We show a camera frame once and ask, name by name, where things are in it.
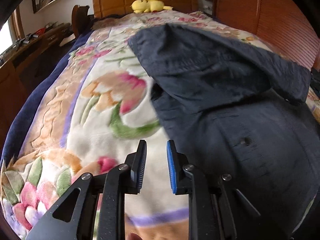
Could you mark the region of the yellow plush toy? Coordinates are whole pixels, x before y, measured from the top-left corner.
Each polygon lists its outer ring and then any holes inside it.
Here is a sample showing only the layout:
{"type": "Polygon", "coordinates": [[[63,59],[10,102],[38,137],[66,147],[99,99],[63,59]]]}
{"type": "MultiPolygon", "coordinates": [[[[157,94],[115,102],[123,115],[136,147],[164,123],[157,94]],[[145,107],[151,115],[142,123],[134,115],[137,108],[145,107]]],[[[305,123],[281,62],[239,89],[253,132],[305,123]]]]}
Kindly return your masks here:
{"type": "Polygon", "coordinates": [[[173,10],[173,7],[165,5],[161,0],[136,0],[131,4],[131,9],[135,14],[140,14],[173,10]]]}

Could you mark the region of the window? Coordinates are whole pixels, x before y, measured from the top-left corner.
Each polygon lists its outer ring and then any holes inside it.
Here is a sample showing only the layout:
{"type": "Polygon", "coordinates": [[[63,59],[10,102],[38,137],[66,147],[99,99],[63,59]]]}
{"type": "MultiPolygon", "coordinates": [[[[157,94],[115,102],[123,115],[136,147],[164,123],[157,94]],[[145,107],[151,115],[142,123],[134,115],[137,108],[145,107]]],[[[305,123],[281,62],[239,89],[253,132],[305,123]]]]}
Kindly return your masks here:
{"type": "Polygon", "coordinates": [[[20,7],[14,10],[1,28],[1,54],[4,54],[8,49],[15,45],[16,41],[25,38],[20,7]]]}

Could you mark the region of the wooden louvered wardrobe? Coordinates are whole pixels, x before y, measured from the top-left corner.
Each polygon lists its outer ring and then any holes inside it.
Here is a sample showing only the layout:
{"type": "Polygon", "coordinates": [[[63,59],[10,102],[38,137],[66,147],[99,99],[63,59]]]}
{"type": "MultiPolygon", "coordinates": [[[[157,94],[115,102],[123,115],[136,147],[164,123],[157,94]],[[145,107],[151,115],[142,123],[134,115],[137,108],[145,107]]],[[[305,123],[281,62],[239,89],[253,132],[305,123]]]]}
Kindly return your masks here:
{"type": "Polygon", "coordinates": [[[293,0],[205,0],[213,17],[248,31],[304,67],[319,70],[319,23],[293,0]]]}

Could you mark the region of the wooden chair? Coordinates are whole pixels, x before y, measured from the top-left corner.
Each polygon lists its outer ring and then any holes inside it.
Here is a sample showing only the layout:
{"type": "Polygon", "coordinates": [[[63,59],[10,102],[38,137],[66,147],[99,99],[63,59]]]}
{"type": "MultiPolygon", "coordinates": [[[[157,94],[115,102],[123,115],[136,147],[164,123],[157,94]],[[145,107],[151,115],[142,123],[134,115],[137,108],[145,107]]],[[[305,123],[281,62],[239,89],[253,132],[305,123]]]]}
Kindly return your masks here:
{"type": "Polygon", "coordinates": [[[88,5],[75,5],[72,9],[72,31],[75,35],[75,38],[78,38],[89,28],[90,19],[88,16],[88,11],[88,5]]]}

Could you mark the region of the black jacket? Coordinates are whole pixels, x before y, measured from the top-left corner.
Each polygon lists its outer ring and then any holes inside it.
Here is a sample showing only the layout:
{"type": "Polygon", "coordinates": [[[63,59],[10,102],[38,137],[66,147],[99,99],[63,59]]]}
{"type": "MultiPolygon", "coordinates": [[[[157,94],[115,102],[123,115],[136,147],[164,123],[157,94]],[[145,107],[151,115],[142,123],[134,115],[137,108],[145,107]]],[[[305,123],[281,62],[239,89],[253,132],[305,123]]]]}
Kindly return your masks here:
{"type": "Polygon", "coordinates": [[[319,239],[319,123],[310,72],[233,38],[165,24],[128,41],[154,79],[151,101],[178,152],[230,174],[260,213],[234,209],[243,239],[319,239]]]}

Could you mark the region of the long wooden desk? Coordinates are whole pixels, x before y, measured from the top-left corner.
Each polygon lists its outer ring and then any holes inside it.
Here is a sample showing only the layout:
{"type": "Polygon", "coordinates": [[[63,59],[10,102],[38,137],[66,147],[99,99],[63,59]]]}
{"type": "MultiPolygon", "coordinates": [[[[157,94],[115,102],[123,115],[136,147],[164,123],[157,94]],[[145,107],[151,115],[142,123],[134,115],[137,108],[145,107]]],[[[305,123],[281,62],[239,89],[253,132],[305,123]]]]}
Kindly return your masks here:
{"type": "Polygon", "coordinates": [[[70,33],[69,23],[60,24],[22,46],[1,64],[1,144],[28,96],[71,47],[60,46],[70,33]]]}

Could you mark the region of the floral bed blanket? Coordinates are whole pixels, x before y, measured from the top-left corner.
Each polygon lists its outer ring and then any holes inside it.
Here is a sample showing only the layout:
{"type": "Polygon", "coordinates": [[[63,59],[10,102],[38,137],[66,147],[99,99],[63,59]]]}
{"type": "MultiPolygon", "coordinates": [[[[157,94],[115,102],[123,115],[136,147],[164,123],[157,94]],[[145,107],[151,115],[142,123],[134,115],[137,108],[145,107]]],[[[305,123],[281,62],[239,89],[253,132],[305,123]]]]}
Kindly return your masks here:
{"type": "Polygon", "coordinates": [[[189,239],[189,199],[171,189],[171,139],[151,101],[155,82],[128,44],[140,30],[165,24],[233,38],[290,61],[252,33],[201,12],[96,22],[34,90],[9,130],[1,159],[1,207],[15,239],[27,239],[83,173],[107,173],[136,152],[140,140],[147,145],[143,184],[139,194],[125,195],[125,239],[189,239]]]}

